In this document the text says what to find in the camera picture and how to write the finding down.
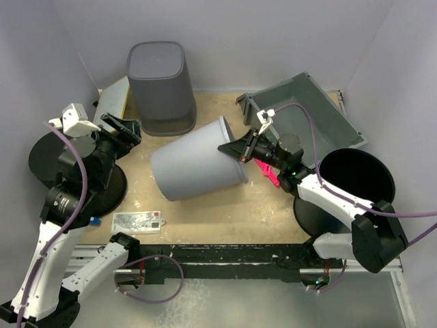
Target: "tilted gray bin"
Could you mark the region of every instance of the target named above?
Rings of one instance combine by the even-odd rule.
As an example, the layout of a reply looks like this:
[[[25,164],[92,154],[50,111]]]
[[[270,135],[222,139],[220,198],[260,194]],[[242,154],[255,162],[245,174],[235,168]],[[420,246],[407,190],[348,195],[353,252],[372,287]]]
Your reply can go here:
[[[318,159],[340,148],[359,148],[367,143],[342,114],[329,96],[304,72],[267,89],[246,93],[237,98],[244,114],[244,124],[260,128],[256,113],[277,109],[286,103],[300,103],[309,112],[315,127]],[[287,144],[299,143],[304,150],[303,163],[314,166],[313,144],[308,121],[297,107],[288,107],[273,117],[266,133],[271,141],[281,139]]]
[[[196,102],[184,49],[177,42],[143,42],[128,57],[130,91],[148,135],[183,135],[196,124]]]
[[[155,151],[152,171],[163,195],[174,202],[247,183],[244,164],[217,150],[219,145],[233,140],[231,129],[221,116]]]

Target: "black bucket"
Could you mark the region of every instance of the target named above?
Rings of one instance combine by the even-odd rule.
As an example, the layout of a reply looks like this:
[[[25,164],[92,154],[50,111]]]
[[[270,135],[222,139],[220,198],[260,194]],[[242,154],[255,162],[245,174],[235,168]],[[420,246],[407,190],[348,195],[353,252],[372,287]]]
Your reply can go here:
[[[389,203],[395,198],[395,182],[387,167],[376,157],[362,150],[335,150],[320,164],[323,179],[356,197]],[[346,233],[349,229],[320,207],[304,200],[294,200],[294,216],[310,236],[325,232]]]

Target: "gray floor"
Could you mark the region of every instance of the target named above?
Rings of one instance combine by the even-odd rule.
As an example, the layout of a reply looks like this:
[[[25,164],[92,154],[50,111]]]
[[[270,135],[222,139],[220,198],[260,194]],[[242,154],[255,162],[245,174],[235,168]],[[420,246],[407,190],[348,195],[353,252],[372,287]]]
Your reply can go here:
[[[178,280],[142,286],[151,299],[169,296]],[[405,327],[389,273],[348,273],[332,290],[317,296],[300,284],[274,280],[187,280],[180,295],[149,305],[115,293],[107,279],[84,302],[78,327],[261,328]]]

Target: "blue object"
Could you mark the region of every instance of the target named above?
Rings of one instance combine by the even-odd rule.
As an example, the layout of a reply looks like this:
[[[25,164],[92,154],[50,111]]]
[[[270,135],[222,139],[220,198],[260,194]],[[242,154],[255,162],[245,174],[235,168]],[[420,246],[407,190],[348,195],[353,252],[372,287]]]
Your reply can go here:
[[[91,217],[89,220],[90,226],[99,226],[102,223],[102,221],[98,217]]]

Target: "robotic arm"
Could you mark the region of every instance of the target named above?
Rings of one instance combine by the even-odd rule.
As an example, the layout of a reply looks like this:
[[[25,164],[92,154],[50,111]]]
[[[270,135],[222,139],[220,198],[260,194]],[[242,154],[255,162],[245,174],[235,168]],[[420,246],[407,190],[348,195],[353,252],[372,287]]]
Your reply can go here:
[[[102,120],[111,125],[115,133],[89,122],[81,104],[70,104],[63,110],[62,118],[50,121],[54,127],[63,128],[65,135],[73,137],[71,142],[87,170],[87,195],[79,215],[50,246],[35,277],[30,278],[35,262],[41,257],[41,249],[71,216],[81,195],[82,180],[78,164],[65,147],[58,158],[57,181],[47,193],[42,208],[38,244],[23,285],[10,302],[0,307],[0,318],[9,323],[17,320],[25,286],[30,278],[33,282],[23,314],[25,326],[69,327],[79,313],[79,302],[109,274],[125,264],[128,258],[138,256],[139,241],[125,234],[117,234],[97,258],[64,279],[74,247],[98,205],[98,193],[108,187],[115,161],[141,143],[139,121],[121,120],[110,114],[104,114]]]
[[[263,134],[272,124],[274,111],[260,111],[257,116],[262,124],[259,130],[252,128],[242,138],[220,145],[218,150],[242,163],[258,159],[279,169],[277,178],[285,192],[319,206],[348,227],[350,233],[327,232],[309,240],[319,257],[357,260],[368,271],[378,273],[407,248],[408,241],[398,218],[373,215],[328,192],[319,183],[315,171],[302,163],[300,146],[282,148],[281,140],[273,144]],[[327,181],[324,184],[355,203],[380,212],[395,212],[383,200],[374,204]]]

